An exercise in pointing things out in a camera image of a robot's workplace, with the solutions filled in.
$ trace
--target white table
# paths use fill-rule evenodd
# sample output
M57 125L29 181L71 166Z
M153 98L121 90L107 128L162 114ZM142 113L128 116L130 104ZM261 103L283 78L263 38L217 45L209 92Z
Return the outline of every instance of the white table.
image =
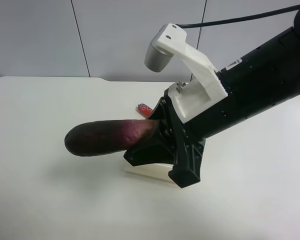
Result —
M0 78L0 240L300 239L300 96L211 137L184 189L64 147L80 123L141 119L169 85Z

